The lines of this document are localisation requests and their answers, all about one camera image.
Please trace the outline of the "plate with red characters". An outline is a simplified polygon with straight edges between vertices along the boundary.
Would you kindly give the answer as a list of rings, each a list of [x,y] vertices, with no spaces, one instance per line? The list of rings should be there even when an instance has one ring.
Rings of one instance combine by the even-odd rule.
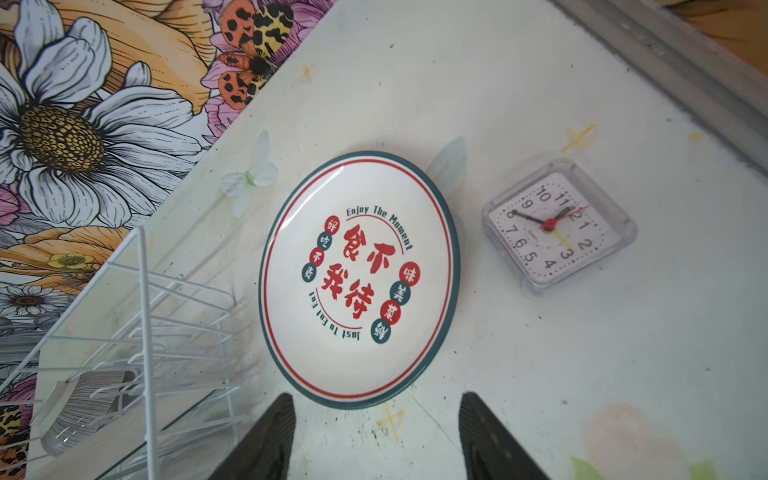
[[[434,360],[460,275],[455,222],[419,167],[380,151],[337,157],[297,185],[267,237],[258,281],[267,347],[312,401],[375,406]]]

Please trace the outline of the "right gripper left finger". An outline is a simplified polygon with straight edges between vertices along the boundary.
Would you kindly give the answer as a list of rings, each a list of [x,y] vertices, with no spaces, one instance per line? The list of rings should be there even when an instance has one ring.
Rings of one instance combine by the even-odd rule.
[[[209,480],[285,480],[296,428],[290,394],[280,394]]]

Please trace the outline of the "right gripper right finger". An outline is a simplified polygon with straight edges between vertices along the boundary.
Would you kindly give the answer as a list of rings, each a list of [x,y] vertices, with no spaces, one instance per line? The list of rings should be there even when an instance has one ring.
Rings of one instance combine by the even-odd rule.
[[[548,479],[478,394],[462,395],[458,426],[468,479]]]

